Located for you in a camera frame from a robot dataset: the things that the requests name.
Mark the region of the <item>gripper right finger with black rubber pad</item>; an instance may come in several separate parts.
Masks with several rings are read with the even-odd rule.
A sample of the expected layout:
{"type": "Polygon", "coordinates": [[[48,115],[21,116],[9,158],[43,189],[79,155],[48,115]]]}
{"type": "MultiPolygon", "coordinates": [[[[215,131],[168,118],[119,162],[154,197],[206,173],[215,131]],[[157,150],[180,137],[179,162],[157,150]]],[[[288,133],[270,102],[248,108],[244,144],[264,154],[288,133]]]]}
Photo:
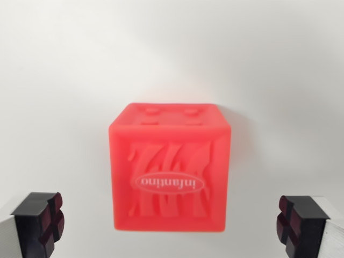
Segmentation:
{"type": "Polygon", "coordinates": [[[322,196],[281,196],[276,220],[288,257],[343,257],[343,215],[322,196]]]}

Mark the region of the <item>gripper left finger with black rubber pad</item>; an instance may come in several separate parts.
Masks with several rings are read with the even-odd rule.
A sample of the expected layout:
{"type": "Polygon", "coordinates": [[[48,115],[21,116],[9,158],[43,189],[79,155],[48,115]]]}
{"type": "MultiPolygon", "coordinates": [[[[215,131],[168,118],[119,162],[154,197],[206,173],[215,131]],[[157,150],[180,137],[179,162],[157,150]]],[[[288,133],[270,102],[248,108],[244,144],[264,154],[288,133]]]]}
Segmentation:
{"type": "Polygon", "coordinates": [[[51,257],[65,218],[59,192],[20,193],[1,205],[1,257],[51,257]]]}

